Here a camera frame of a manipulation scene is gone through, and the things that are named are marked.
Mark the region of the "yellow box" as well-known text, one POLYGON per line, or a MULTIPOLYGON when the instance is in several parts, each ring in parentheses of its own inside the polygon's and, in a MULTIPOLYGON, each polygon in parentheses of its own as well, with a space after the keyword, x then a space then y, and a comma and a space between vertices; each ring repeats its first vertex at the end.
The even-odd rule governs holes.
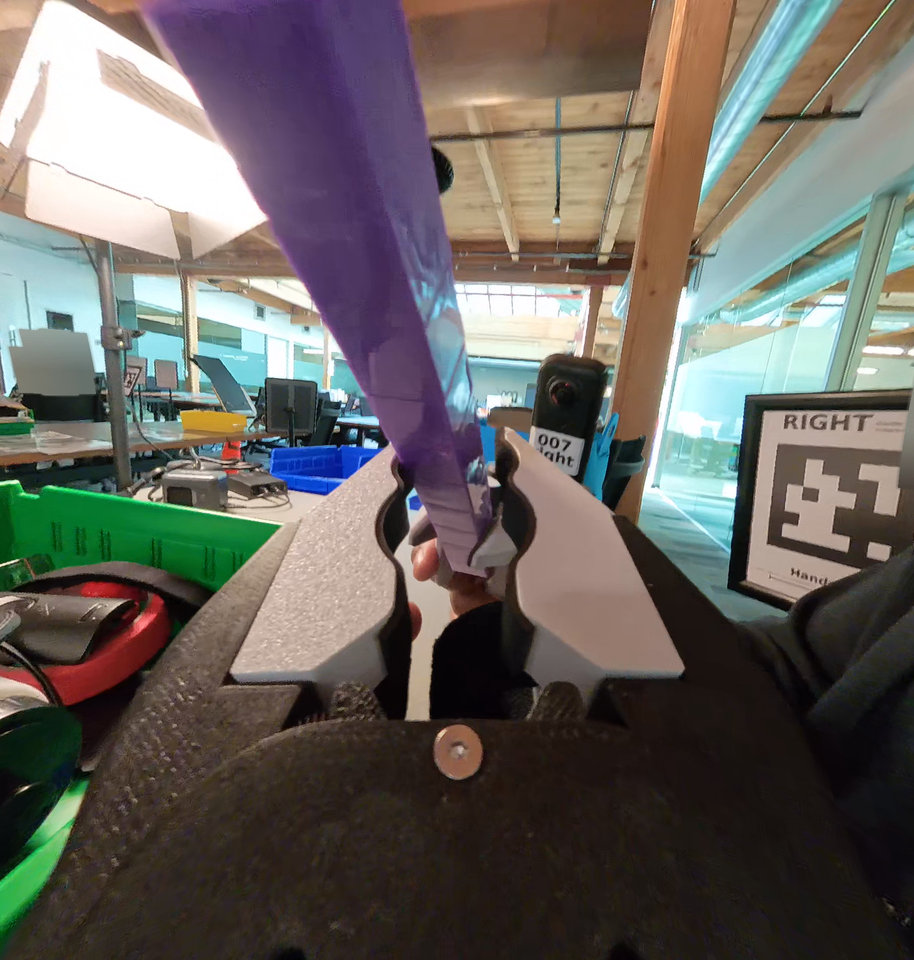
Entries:
POLYGON ((229 413, 216 409, 182 410, 178 414, 180 425, 185 432, 227 436, 246 432, 249 418, 246 414, 229 413))

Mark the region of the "purple plastic tool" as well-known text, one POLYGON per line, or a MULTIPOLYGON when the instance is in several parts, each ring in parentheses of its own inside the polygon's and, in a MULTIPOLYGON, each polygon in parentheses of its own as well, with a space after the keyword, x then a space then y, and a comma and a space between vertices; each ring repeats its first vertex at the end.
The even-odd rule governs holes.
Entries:
POLYGON ((142 2, 334 337, 451 569, 492 524, 401 2, 142 2))

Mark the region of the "white cylinder with black cap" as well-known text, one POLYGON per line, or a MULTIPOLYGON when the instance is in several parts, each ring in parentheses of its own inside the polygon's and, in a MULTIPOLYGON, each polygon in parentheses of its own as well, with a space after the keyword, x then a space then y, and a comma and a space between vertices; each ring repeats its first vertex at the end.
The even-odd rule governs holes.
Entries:
POLYGON ((0 676, 0 880, 74 780, 81 747, 67 708, 0 676))

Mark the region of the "silver metal stand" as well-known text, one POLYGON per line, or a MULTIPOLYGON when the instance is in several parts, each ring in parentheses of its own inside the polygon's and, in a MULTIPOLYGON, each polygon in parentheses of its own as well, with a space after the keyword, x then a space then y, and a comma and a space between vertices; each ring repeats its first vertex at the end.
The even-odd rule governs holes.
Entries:
POLYGON ((133 483, 125 390, 126 353, 132 334, 120 323, 111 243, 94 241, 94 263, 102 314, 101 343, 116 488, 123 495, 133 483))

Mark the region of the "red round tool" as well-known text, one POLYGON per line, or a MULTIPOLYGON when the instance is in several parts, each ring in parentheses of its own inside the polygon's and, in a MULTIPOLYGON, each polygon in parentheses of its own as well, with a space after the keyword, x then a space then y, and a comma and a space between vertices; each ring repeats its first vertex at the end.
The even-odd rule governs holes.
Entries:
POLYGON ((124 629, 75 665, 43 664, 9 643, 41 670, 67 705, 105 693, 150 665, 170 642, 176 623, 165 596, 145 577, 111 574, 76 579, 60 577, 40 585, 26 584, 19 593, 127 598, 137 603, 137 612, 124 629))

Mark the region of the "large silver air duct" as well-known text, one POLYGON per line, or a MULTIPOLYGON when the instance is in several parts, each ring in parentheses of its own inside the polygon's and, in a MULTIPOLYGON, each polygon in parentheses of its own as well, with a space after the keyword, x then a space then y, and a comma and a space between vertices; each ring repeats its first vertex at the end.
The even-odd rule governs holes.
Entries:
POLYGON ((839 1, 778 1, 718 109, 699 204, 709 197, 741 146, 786 84, 839 1))

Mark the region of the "green plastic bin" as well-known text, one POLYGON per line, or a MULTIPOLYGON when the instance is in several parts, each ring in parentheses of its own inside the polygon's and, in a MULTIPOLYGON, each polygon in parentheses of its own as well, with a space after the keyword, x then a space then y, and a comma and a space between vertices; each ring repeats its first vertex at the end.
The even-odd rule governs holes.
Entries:
MULTIPOLYGON (((57 570, 132 562, 215 592, 281 524, 266 510, 216 513, 56 486, 31 494, 0 482, 0 565, 36 555, 57 570)), ((89 779, 75 776, 0 879, 0 957, 56 867, 89 779)))

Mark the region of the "white monitor back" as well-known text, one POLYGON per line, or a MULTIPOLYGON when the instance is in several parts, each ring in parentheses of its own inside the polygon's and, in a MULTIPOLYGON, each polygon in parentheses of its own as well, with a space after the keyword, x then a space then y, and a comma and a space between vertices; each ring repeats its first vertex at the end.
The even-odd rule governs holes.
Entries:
POLYGON ((15 386, 23 395, 70 398, 94 396, 96 370, 84 332, 22 329, 8 348, 15 386))

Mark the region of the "clear plastic box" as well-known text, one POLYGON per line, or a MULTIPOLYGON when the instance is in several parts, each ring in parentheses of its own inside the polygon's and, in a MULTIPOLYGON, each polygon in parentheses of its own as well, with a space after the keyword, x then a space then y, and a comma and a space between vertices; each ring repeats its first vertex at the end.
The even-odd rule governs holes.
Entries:
POLYGON ((51 556, 34 554, 0 563, 0 593, 10 593, 46 573, 54 571, 51 556))

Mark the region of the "black monitor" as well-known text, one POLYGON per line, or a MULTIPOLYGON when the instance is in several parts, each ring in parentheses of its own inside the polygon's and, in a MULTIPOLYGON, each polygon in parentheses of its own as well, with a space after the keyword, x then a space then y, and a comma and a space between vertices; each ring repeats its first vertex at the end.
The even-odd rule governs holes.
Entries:
POLYGON ((264 381, 266 429, 298 447, 312 437, 317 422, 318 385, 313 380, 267 377, 264 381))

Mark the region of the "grey metal device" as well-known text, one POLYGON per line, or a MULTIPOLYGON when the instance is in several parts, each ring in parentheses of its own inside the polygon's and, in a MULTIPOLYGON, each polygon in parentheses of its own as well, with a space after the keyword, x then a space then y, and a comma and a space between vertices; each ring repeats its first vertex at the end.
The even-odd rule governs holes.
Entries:
POLYGON ((284 506, 289 503, 285 481, 262 469, 226 470, 227 503, 284 506))
POLYGON ((223 470, 181 468, 159 481, 161 500, 173 506, 224 513, 229 504, 228 474, 223 470))

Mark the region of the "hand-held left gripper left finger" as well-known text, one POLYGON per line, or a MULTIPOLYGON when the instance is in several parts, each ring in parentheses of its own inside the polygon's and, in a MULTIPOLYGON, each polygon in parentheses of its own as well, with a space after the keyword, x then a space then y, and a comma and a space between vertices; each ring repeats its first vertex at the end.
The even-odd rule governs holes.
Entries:
POLYGON ((413 642, 395 553, 409 532, 406 475, 383 449, 296 524, 269 590, 230 666, 241 685, 371 690, 406 715, 413 642))

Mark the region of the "person's right hand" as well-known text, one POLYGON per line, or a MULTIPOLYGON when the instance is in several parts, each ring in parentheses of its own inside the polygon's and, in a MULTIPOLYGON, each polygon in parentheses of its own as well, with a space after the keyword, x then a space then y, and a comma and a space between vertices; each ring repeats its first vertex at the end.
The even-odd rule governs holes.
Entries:
POLYGON ((433 585, 446 594, 452 620, 480 614, 479 619, 497 621, 503 613, 502 600, 492 592, 488 578, 475 573, 446 572, 435 538, 412 546, 411 566, 415 582, 433 585))

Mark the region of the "grey laptop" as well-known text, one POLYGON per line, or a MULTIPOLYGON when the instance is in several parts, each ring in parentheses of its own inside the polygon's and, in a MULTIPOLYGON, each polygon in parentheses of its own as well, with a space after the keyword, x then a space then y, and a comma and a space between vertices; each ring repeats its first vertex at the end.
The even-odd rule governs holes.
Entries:
POLYGON ((193 354, 191 363, 210 383, 224 412, 258 419, 262 408, 257 397, 238 381, 225 361, 206 354, 193 354))

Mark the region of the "blue plastic bin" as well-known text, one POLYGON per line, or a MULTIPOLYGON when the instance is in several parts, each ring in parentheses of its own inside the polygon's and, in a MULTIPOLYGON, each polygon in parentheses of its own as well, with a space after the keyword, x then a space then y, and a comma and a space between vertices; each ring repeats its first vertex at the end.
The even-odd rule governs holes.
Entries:
POLYGON ((380 452, 349 445, 281 447, 271 451, 269 473, 289 491, 327 496, 380 452))

